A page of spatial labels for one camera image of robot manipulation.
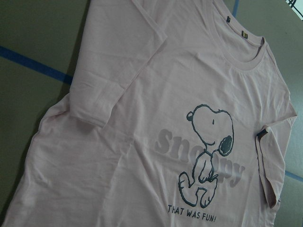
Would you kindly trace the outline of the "pink Snoopy t-shirt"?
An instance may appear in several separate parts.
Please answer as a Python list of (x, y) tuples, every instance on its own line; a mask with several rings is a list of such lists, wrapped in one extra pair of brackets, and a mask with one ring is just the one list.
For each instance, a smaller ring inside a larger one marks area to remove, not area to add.
[(271, 227), (296, 112), (221, 0), (93, 0), (5, 227)]

